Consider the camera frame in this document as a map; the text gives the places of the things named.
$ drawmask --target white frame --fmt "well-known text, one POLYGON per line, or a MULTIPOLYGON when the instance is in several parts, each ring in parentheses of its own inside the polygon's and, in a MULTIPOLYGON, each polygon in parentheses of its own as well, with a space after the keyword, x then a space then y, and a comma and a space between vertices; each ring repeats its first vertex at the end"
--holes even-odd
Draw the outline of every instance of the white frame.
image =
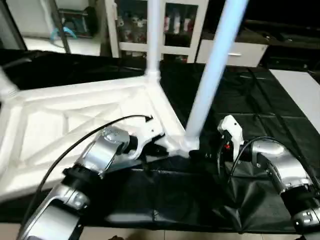
MULTIPOLYGON (((186 55, 187 63, 194 63, 198 45, 200 42, 201 32, 205 21, 209 0, 164 0, 160 3, 160 18, 159 21, 159 42, 160 54, 171 54, 171 55, 186 55), (166 46, 164 45, 164 19, 166 4, 183 4, 183 5, 196 5, 197 12, 192 31, 192 37, 190 40, 189 47, 178 47, 178 46, 166 46)), ((137 51, 147 52, 147 43, 134 43, 134 42, 119 42, 116 30, 116 19, 117 19, 117 7, 114 0, 105 0, 105 7, 107 13, 107 24, 109 30, 109 39, 111 46, 111 53, 114 58, 119 58, 119 51, 137 51)))

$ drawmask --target floor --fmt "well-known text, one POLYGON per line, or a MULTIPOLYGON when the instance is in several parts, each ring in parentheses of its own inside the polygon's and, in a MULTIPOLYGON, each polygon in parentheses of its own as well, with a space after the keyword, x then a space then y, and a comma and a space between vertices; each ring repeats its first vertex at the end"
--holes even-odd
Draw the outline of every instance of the floor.
MULTIPOLYGON (((2 240, 14 240, 18 224, 0 224, 2 240)), ((85 227, 80 240, 108 240, 113 236, 126 240, 295 240, 299 235, 287 234, 237 234, 188 231, 164 231, 131 228, 85 227)))
MULTIPOLYGON (((28 50, 52 51, 56 53, 65 53, 61 40, 55 40, 54 44, 49 39, 23 37, 28 50)), ((96 34, 94 38, 67 38, 68 45, 72 54, 81 55, 100 55, 101 38, 96 34)))

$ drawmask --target table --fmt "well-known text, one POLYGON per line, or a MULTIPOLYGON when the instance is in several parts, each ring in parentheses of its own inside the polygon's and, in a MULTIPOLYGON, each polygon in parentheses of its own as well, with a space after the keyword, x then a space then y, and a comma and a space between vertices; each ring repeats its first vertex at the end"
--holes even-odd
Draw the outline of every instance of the table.
MULTIPOLYGON (((144 60, 53 52, 1 50, 0 65, 21 57, 32 62, 6 69, 20 89, 139 76, 144 60)), ((161 85, 186 126, 202 64, 162 62, 161 85)), ((200 149, 215 153, 217 124, 232 114, 245 139, 270 135, 304 156, 320 176, 320 135, 269 70, 227 67, 200 137, 200 149)), ((171 157, 111 173, 86 224, 205 232, 294 233, 281 198, 266 174, 241 163, 227 192, 215 180, 213 162, 171 157)), ((0 204, 0 222, 18 223, 31 196, 0 204)))

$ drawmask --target black cable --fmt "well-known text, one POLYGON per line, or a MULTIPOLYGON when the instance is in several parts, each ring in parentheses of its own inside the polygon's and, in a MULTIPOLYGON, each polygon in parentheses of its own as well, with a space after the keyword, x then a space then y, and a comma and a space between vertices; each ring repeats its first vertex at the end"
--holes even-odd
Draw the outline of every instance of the black cable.
POLYGON ((18 236, 20 236, 21 234, 21 231, 22 229, 24 228, 25 224, 27 223, 32 211, 33 211, 33 208, 34 208, 34 205, 36 204, 36 200, 38 198, 38 195, 40 194, 47 178, 49 177, 49 175, 51 174, 51 172, 53 171, 53 169, 58 165, 58 163, 72 150, 74 149, 77 145, 79 145, 81 142, 83 142, 84 140, 86 140, 88 137, 90 137, 91 135, 99 132, 100 130, 106 128, 106 127, 109 127, 110 125, 112 124, 115 124, 119 121, 122 121, 124 119, 129 119, 129 118, 135 118, 135 117, 141 117, 141 118, 146 118, 146 120, 150 120, 151 117, 150 116, 146 116, 146 115, 129 115, 129 116, 124 116, 124 117, 121 117, 121 118, 118 118, 114 121, 111 121, 111 122, 108 122, 98 128, 96 128, 95 130, 87 133, 85 136, 83 136, 82 138, 80 138, 78 141, 76 141, 73 145, 71 145, 64 153, 62 153, 61 156, 59 156, 54 162, 53 164, 50 166, 50 168, 48 169, 48 171, 46 172, 46 174, 44 175, 43 179, 41 180, 40 184, 38 185, 30 203, 29 203, 29 206, 23 216, 23 219, 22 219, 22 222, 21 222, 21 226, 20 226, 20 229, 19 229, 19 233, 18 233, 18 236))
POLYGON ((216 165, 217 165, 217 174, 218 174, 218 179, 221 180, 221 167, 220 167, 220 164, 221 164, 221 154, 222 154, 222 150, 225 146, 225 144, 227 143, 227 141, 225 139, 222 139, 218 149, 217 149, 217 152, 216 152, 216 165))
POLYGON ((301 163, 301 160, 300 158, 298 158, 297 156, 294 155, 294 153, 288 148, 286 147, 286 145, 284 145, 282 142, 280 142, 279 140, 275 139, 274 137, 271 137, 271 136, 258 136, 258 137, 255 137, 253 139, 251 139, 250 141, 248 141, 244 146, 243 148, 241 149, 241 151, 239 152, 238 156, 236 157, 235 161, 233 162, 233 165, 232 165, 232 168, 231 168, 231 171, 230 171, 230 175, 229 175, 229 178, 228 178, 228 181, 227 181, 227 184, 229 184, 229 182, 231 181, 231 178, 233 177, 234 173, 235 173, 235 170, 236 170, 236 167, 238 165, 238 162, 240 160, 240 157, 241 155, 243 154, 243 152, 246 150, 247 147, 249 147, 252 143, 258 141, 258 140, 271 140, 273 142, 276 142, 282 146, 284 146, 285 148, 287 148, 290 153, 301 163))

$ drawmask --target bottle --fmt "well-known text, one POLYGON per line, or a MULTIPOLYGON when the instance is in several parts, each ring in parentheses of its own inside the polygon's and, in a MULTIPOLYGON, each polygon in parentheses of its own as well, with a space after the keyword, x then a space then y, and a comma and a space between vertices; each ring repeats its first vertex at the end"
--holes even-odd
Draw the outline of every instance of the bottle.
POLYGON ((174 20, 173 20, 173 33, 179 34, 180 33, 180 13, 178 10, 175 11, 174 20))

